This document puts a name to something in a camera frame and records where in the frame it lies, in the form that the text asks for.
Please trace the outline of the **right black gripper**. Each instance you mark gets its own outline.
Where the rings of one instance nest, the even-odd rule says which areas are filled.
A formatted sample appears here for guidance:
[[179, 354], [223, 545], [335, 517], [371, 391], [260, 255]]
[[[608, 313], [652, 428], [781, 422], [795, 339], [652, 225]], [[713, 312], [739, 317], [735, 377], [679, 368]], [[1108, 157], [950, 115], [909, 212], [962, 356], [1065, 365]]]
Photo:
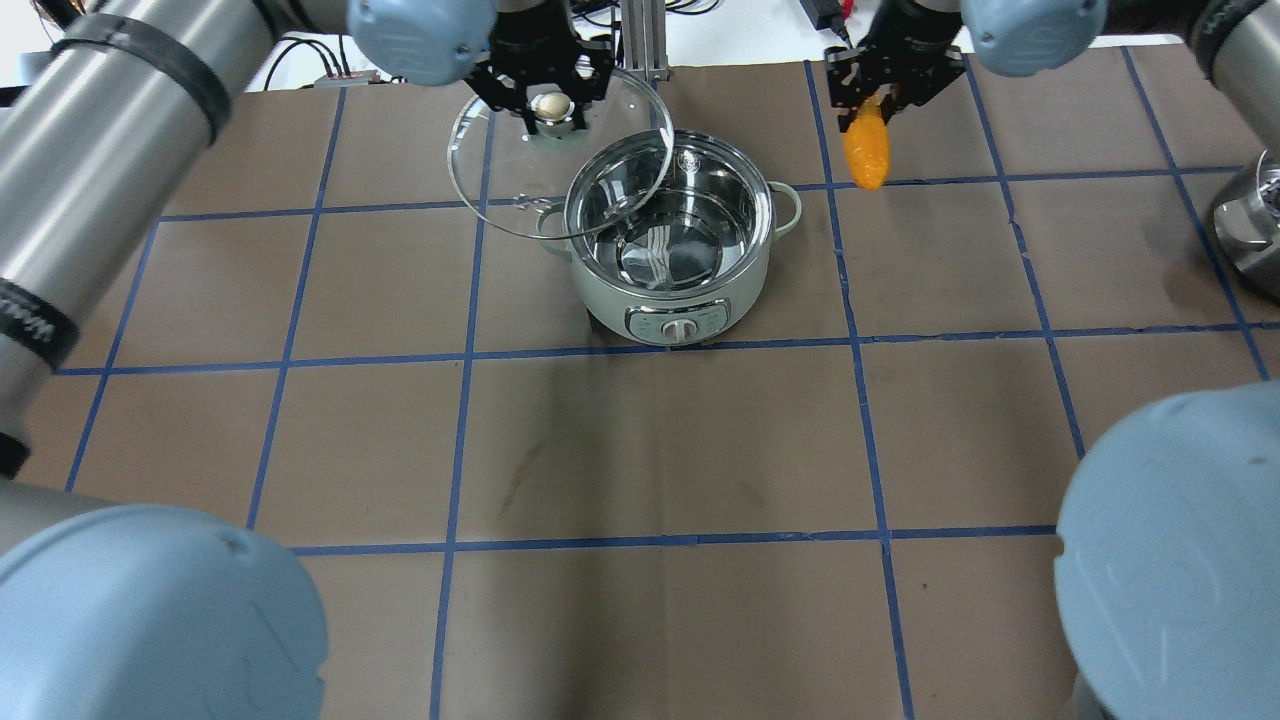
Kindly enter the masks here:
[[963, 15], [959, 1], [881, 1], [867, 32], [851, 45], [824, 51], [829, 105], [847, 133], [861, 102], [873, 94], [890, 123], [902, 109], [923, 106], [965, 73], [955, 46]]

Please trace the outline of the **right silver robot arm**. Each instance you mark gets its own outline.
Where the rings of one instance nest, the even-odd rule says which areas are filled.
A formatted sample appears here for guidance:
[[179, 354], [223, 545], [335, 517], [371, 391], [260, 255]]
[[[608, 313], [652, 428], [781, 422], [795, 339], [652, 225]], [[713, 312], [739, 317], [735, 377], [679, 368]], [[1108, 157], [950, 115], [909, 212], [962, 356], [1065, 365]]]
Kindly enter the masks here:
[[[810, 1], [846, 159], [858, 113], [888, 122], [963, 74], [954, 40], [1006, 77], [1064, 67], [1101, 35], [1174, 35], [1265, 151], [1212, 213], [1220, 247], [1277, 292], [1275, 1], [882, 1], [851, 40], [850, 1]], [[1059, 514], [1056, 605], [1078, 667], [1064, 719], [1277, 716], [1277, 380], [1161, 398], [1105, 432]]]

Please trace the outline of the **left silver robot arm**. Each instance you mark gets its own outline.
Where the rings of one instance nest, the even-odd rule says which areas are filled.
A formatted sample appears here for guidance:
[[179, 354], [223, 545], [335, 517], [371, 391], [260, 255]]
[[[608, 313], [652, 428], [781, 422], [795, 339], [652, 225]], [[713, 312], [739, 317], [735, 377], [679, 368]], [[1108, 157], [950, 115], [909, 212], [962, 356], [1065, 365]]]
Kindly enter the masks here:
[[302, 562], [214, 515], [18, 482], [27, 413], [236, 96], [291, 31], [424, 86], [573, 122], [617, 72], [564, 1], [108, 1], [3, 120], [3, 716], [316, 719], [326, 619]]

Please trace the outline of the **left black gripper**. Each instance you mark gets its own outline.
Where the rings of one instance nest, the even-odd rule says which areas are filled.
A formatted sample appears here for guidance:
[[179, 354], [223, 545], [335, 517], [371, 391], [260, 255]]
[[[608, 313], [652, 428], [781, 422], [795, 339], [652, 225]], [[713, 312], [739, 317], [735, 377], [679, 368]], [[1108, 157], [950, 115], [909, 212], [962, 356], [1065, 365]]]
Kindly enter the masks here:
[[486, 55], [470, 72], [470, 88], [489, 108], [517, 117], [525, 133], [540, 133], [529, 91], [553, 86], [572, 101], [570, 128], [594, 131], [613, 69], [611, 38], [582, 38], [568, 1], [499, 1]]

